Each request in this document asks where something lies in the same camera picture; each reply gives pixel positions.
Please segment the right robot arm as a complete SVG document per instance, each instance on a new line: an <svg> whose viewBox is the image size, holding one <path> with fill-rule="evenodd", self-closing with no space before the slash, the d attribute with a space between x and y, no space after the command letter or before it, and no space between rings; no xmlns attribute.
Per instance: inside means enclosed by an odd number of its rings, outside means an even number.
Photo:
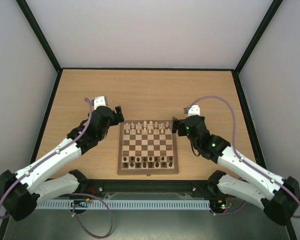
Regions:
<svg viewBox="0 0 300 240"><path fill-rule="evenodd" d="M185 119L172 119L172 133L186 136L198 155L219 164L242 177L239 181L222 172L214 172L208 183L208 191L236 196L263 210L274 223L285 226L294 216L300 204L299 182L289 176L283 178L246 158L224 138L210 134L205 118L191 115Z"/></svg>

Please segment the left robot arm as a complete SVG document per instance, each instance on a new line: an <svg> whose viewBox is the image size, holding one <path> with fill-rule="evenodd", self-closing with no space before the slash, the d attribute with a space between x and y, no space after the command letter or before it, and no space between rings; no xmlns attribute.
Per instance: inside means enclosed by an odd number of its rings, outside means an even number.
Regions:
<svg viewBox="0 0 300 240"><path fill-rule="evenodd" d="M20 221L45 201L72 193L84 194L88 188L88 179L77 169L59 178L48 178L97 146L107 136L111 126L123 121L120 106L114 110L104 105L90 109L88 119L73 128L57 147L42 158L14 173L10 170L3 172L0 175L0 210L1 207L5 208L5 217Z"/></svg>

